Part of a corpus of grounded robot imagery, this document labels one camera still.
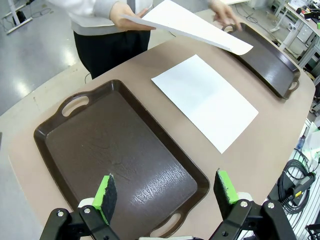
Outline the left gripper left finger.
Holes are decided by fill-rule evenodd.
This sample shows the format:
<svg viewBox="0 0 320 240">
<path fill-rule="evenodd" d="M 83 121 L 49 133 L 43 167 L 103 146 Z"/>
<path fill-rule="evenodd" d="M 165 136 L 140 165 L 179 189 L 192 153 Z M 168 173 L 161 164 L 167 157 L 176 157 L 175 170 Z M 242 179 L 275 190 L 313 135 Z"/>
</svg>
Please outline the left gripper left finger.
<svg viewBox="0 0 320 240">
<path fill-rule="evenodd" d="M 44 226 L 41 240 L 118 240 L 110 227 L 116 203 L 117 188 L 112 174 L 105 175 L 91 204 L 69 212 L 65 208 L 51 211 Z"/>
</svg>

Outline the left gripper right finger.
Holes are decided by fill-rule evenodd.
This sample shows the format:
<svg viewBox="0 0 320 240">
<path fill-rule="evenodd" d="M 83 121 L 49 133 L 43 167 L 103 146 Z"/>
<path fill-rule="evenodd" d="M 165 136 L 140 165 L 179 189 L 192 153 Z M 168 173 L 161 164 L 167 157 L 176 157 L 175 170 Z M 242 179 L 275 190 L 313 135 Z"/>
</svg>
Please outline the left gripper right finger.
<svg viewBox="0 0 320 240">
<path fill-rule="evenodd" d="M 258 205 L 240 199 L 225 170 L 217 170 L 213 185 L 223 221 L 212 240 L 236 240 L 243 231 L 252 231 L 258 240 L 295 240 L 296 235 L 278 201 Z"/>
</svg>

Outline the person's left hand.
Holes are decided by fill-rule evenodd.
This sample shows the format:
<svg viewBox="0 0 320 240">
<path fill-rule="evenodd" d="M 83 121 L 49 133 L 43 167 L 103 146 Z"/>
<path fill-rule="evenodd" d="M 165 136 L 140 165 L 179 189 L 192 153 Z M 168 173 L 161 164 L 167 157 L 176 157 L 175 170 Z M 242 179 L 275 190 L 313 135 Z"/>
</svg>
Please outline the person's left hand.
<svg viewBox="0 0 320 240">
<path fill-rule="evenodd" d="M 218 21 L 223 27 L 234 24 L 239 31 L 242 30 L 239 19 L 232 8 L 221 0 L 208 0 L 209 8 L 215 12 L 214 21 Z"/>
</svg>

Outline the person's right hand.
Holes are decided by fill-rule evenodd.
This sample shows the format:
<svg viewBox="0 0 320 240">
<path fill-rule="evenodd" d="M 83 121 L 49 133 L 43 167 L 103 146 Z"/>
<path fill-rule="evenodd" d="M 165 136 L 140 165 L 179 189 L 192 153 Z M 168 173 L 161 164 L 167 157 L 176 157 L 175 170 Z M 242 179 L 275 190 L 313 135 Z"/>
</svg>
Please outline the person's right hand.
<svg viewBox="0 0 320 240">
<path fill-rule="evenodd" d="M 138 24 L 123 17 L 123 15 L 128 15 L 133 18 L 141 18 L 147 13 L 147 11 L 148 8 L 144 8 L 141 12 L 135 14 L 128 4 L 117 1 L 110 10 L 109 19 L 121 31 L 152 31 L 156 28 Z"/>
</svg>

